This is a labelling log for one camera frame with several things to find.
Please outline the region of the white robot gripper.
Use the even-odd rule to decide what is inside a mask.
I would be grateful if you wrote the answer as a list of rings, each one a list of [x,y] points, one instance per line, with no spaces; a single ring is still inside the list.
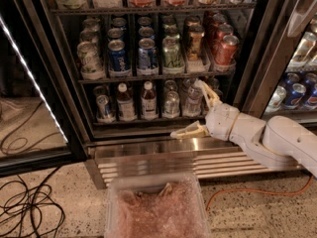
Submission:
[[[201,89],[210,109],[205,116],[206,126],[201,125],[199,121],[195,121],[185,128],[171,132],[170,137],[191,139],[202,138],[210,134],[216,139],[227,141],[240,111],[236,107],[222,103],[217,93],[204,81],[196,79],[194,85]]]

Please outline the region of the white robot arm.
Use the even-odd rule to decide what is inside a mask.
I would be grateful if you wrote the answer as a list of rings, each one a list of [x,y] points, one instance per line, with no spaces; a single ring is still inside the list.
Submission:
[[[275,171],[302,166],[317,177],[317,136],[297,122],[274,116],[268,121],[241,112],[223,103],[202,80],[196,79],[209,108],[205,124],[198,121],[174,131],[174,139],[211,136],[238,145],[244,153],[261,165]]]

